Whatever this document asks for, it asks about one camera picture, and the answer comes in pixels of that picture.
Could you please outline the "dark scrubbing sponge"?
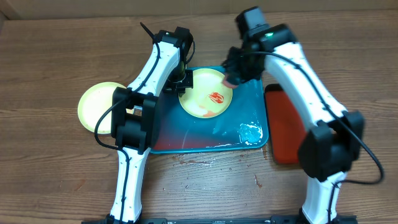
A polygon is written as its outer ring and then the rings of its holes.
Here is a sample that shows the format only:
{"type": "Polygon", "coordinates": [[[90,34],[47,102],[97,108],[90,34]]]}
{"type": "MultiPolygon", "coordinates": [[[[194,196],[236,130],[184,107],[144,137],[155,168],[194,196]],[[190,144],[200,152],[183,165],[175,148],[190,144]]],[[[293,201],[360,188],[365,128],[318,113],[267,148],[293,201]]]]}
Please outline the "dark scrubbing sponge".
{"type": "Polygon", "coordinates": [[[224,86],[230,88],[230,89],[235,89],[235,88],[237,88],[237,87],[238,87],[237,85],[234,85],[234,84],[232,84],[232,83],[230,83],[230,82],[228,81],[228,77],[229,77],[228,74],[226,74],[226,75],[224,76],[224,79],[223,79],[223,81],[222,81],[222,84],[223,84],[224,86]]]}

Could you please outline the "green plate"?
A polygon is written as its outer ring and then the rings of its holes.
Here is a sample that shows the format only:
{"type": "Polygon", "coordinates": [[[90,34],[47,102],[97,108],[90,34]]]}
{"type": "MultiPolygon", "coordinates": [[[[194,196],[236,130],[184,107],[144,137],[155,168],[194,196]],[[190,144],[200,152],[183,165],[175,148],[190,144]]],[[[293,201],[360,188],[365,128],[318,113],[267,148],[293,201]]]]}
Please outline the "green plate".
{"type": "Polygon", "coordinates": [[[87,130],[95,131],[100,117],[113,105],[113,93],[117,87],[125,88],[119,83],[103,82],[84,92],[78,103],[78,118],[87,130]]]}
{"type": "Polygon", "coordinates": [[[223,113],[233,99],[233,90],[222,84],[224,74],[211,69],[193,71],[193,87],[179,96],[182,108],[197,118],[213,118],[223,113]]]}

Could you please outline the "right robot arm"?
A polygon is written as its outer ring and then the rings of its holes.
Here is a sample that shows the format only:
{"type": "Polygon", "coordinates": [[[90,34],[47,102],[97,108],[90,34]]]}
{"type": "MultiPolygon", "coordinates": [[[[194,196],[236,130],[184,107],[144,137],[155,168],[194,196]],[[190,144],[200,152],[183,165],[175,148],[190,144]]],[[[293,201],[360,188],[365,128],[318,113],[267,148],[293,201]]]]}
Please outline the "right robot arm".
{"type": "Polygon", "coordinates": [[[349,112],[325,88],[286,24],[271,27],[259,7],[235,18],[242,46],[223,62],[232,86],[271,74],[289,97],[305,128],[298,161],[308,176],[307,196],[297,223],[356,223],[336,212],[340,187],[359,157],[364,118],[349,112]]]}

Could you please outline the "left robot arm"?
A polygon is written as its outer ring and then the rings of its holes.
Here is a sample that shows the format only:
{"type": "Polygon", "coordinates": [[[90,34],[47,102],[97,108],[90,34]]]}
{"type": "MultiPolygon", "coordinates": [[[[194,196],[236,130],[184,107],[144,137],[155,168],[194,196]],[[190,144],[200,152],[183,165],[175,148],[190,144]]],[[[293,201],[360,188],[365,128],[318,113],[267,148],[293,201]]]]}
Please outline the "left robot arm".
{"type": "Polygon", "coordinates": [[[115,89],[105,112],[111,115],[113,149],[119,157],[116,196],[105,223],[138,223],[146,160],[159,136],[159,95],[183,95],[193,87],[193,72],[186,68],[194,45],[189,29],[160,30],[150,37],[153,49],[147,63],[127,88],[115,89]]]}

